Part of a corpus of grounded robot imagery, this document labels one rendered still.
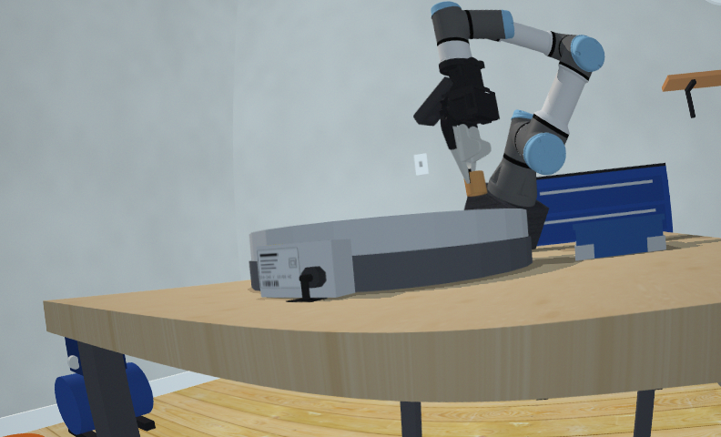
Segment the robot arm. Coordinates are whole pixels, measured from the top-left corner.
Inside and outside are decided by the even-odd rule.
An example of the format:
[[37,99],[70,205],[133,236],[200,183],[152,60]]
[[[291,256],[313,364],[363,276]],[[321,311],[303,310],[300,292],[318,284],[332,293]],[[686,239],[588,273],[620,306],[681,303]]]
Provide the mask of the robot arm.
[[[570,135],[568,123],[585,83],[604,64],[603,47],[589,36],[546,32],[515,23],[507,10],[462,10],[458,4],[446,1],[434,5],[431,12],[440,63],[472,57],[469,39],[503,41],[560,61],[542,110],[534,114],[514,110],[503,159],[487,186],[506,202],[534,206],[536,172],[552,175],[563,166]],[[435,87],[413,115],[419,125],[437,124],[441,119],[440,100],[452,84],[445,76]]]

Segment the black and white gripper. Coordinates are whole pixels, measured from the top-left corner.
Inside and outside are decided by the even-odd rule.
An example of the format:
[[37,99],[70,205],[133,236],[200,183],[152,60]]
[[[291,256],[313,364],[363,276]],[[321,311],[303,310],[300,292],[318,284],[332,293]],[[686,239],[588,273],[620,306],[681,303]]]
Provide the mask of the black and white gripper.
[[483,85],[483,68],[484,62],[474,57],[452,58],[439,64],[440,73],[453,82],[440,100],[442,133],[467,184],[471,183],[469,172],[475,171],[476,161],[492,149],[480,138],[477,124],[500,119],[495,92]]

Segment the bronze bushing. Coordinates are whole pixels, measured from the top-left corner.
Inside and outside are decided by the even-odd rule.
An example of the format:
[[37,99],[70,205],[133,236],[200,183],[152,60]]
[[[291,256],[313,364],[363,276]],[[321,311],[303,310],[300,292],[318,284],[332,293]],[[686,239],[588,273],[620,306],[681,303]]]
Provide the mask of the bronze bushing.
[[[467,184],[464,180],[465,188],[466,188],[466,194],[467,197],[475,197],[484,195],[487,193],[487,188],[485,184],[484,174],[483,171],[471,171],[470,174],[470,184]],[[485,192],[485,193],[482,193]]]

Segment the blue crate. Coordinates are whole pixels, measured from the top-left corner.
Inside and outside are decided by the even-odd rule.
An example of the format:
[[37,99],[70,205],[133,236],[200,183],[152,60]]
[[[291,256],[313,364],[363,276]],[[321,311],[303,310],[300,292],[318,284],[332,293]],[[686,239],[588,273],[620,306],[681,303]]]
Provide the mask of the blue crate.
[[665,214],[573,224],[575,261],[665,250]]

